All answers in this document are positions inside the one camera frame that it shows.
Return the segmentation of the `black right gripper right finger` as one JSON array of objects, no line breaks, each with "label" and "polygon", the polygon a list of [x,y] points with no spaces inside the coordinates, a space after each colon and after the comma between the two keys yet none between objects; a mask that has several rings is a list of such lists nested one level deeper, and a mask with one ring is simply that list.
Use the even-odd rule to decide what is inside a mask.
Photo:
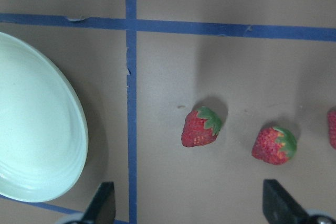
[{"label": "black right gripper right finger", "polygon": [[263,214],[270,224],[306,223],[309,215],[276,179],[263,181]]}]

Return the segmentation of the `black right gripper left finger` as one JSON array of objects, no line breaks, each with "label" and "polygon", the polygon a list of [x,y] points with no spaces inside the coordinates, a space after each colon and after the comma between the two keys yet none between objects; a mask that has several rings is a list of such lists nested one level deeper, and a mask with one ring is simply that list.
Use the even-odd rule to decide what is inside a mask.
[{"label": "black right gripper left finger", "polygon": [[101,183],[81,221],[83,223],[114,223],[115,203],[114,183]]}]

